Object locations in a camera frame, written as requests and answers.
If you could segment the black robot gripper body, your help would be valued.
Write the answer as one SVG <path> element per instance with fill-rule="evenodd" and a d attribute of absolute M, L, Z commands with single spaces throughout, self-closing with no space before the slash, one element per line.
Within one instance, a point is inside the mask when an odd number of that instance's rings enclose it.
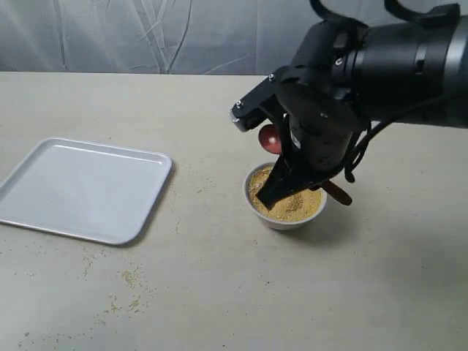
<path fill-rule="evenodd" d="M 329 175 L 352 173 L 367 144 L 369 121 L 352 92 L 350 67 L 369 27 L 351 18 L 324 20 L 306 33 L 279 81 L 276 96 L 290 116 L 320 118 L 329 126 Z"/>

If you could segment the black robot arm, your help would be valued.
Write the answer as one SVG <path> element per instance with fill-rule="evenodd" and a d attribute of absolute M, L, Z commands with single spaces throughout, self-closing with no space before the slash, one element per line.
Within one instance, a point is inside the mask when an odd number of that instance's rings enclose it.
<path fill-rule="evenodd" d="M 393 123 L 467 127 L 467 17 L 457 3 L 416 12 L 387 1 L 396 22 L 382 26 L 311 7 L 320 21 L 291 63 L 231 110 L 242 132 L 278 133 L 279 158 L 257 193 L 267 208 L 305 189 L 349 205 L 333 178 L 354 182 L 371 140 Z"/>

